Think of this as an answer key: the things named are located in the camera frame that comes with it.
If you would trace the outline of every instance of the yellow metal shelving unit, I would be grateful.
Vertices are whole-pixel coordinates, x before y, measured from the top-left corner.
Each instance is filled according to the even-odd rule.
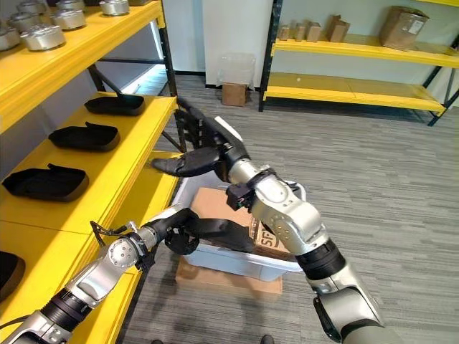
[[[413,49],[404,52],[382,47],[378,37],[361,34],[347,34],[344,42],[329,42],[324,38],[317,42],[276,39],[271,55],[277,51],[359,56],[459,68],[459,54],[448,46],[416,42]]]
[[[67,44],[59,49],[31,53],[17,47],[0,53],[0,133],[153,20],[160,28],[169,88],[176,95],[161,1],[131,7],[126,16],[105,17],[99,7],[89,8],[85,15],[87,26],[65,32]],[[99,92],[94,97],[107,95],[115,96]],[[98,243],[89,220],[108,228],[131,219],[142,224],[168,206],[178,180],[153,170],[148,160],[176,154],[151,152],[177,108],[176,97],[144,97],[145,110],[139,116],[96,115],[82,106],[62,126],[84,126],[86,121],[115,126],[120,133],[115,149],[85,152],[45,140],[13,171],[46,168],[48,163],[82,169],[90,183],[80,198],[69,203],[40,201],[12,196],[0,187],[0,249],[26,262],[19,286],[0,303],[0,324],[43,307],[95,258]],[[139,279],[137,270],[129,269],[76,329],[70,343],[114,343]],[[16,327],[0,330],[0,338]]]
[[[65,32],[59,49],[30,52],[21,44],[0,53],[0,133],[149,22],[165,25],[159,0],[131,7],[126,16],[103,16],[99,6],[85,16],[87,26]]]
[[[420,85],[322,75],[271,73],[265,97],[350,102],[439,113],[445,109]]]
[[[457,0],[432,2],[455,4]],[[434,125],[458,96],[456,92],[442,105],[427,91],[427,86],[442,67],[459,68],[459,54],[456,49],[458,38],[451,47],[416,42],[413,49],[407,51],[383,47],[377,37],[359,34],[347,34],[343,42],[329,42],[324,36],[317,42],[297,42],[294,39],[281,41],[275,38],[281,9],[282,0],[274,0],[260,85],[259,111],[263,111],[269,97],[349,102],[428,110],[434,115],[429,125]],[[436,67],[423,85],[270,72],[272,59],[278,51],[388,59]]]

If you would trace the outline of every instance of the black plastic tray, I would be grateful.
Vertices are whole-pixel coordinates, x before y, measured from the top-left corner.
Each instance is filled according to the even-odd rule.
[[[3,186],[15,196],[70,202],[80,197],[89,185],[86,172],[48,164],[49,170],[28,168],[8,176]]]
[[[86,127],[66,127],[51,133],[48,138],[57,147],[85,151],[111,151],[120,142],[118,129],[109,125],[85,122]]]
[[[145,100],[140,95],[99,97],[87,101],[85,107],[90,113],[138,116],[145,109]]]

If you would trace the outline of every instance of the silver robot arm segment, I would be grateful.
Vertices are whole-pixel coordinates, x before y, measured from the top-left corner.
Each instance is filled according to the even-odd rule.
[[[229,170],[232,184],[249,184],[254,217],[261,220],[291,253],[318,295],[314,306],[330,339],[345,344],[400,344],[384,328],[377,303],[352,266],[330,240],[321,215],[300,200],[273,171],[244,158]]]
[[[163,226],[155,223],[173,218],[182,210],[186,213],[188,209],[172,206],[140,229],[133,222],[127,224],[131,233],[103,247],[95,261],[86,265],[41,310],[33,312],[2,344],[66,343],[72,331],[105,299],[122,274],[165,239],[170,223]],[[186,216],[180,216],[179,222]]]

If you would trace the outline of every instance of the small brown box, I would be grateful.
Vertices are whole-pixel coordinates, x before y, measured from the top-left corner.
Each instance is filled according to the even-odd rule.
[[[321,25],[319,23],[310,23],[308,33],[306,34],[306,41],[317,42],[321,35]]]
[[[271,234],[259,220],[253,218],[250,228],[255,230],[254,254],[282,260],[293,258],[283,243],[274,234]]]
[[[350,26],[350,23],[341,20],[341,16],[333,16],[327,31],[328,40],[330,42],[342,42]]]
[[[180,257],[175,276],[180,288],[203,290],[205,292],[228,293],[238,297],[250,297],[268,302],[276,301],[282,295],[282,277],[272,282],[239,276],[228,272],[195,267]]]
[[[286,41],[288,39],[289,34],[290,28],[288,27],[288,25],[282,25],[279,30],[279,40]]]
[[[305,24],[296,24],[295,30],[295,41],[301,42],[304,39],[304,34],[306,33]]]
[[[223,105],[245,106],[247,97],[247,85],[223,83]]]
[[[428,19],[427,15],[417,9],[393,6],[379,33],[379,41],[383,47],[411,49],[416,36]]]

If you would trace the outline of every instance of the small cardboard box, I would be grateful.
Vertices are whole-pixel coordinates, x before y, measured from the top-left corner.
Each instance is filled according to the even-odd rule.
[[[223,83],[223,105],[245,106],[247,97],[247,85]]]
[[[306,33],[306,25],[305,24],[296,24],[295,41],[301,42],[304,39],[305,33]]]
[[[423,12],[404,6],[391,7],[379,33],[383,47],[408,50],[429,17]]]
[[[226,219],[244,227],[250,227],[252,215],[246,208],[236,211],[227,205],[227,195],[223,190],[199,188],[194,196],[191,210],[201,219]]]
[[[272,282],[256,278],[229,274],[223,271],[195,267],[180,257],[175,276],[180,288],[203,290],[205,292],[225,292],[228,294],[253,297],[257,300],[274,302],[282,295],[282,277]]]
[[[282,25],[279,29],[278,38],[280,41],[286,41],[290,35],[290,27],[288,25]]]
[[[252,219],[250,228],[255,233],[253,253],[288,261],[293,259],[293,255],[284,247],[282,242],[274,234],[271,234],[256,218]]]
[[[341,20],[341,16],[333,16],[327,31],[328,40],[330,42],[342,42],[350,26],[350,23]]]
[[[321,25],[313,22],[309,24],[308,33],[306,34],[306,41],[317,42],[321,35]]]

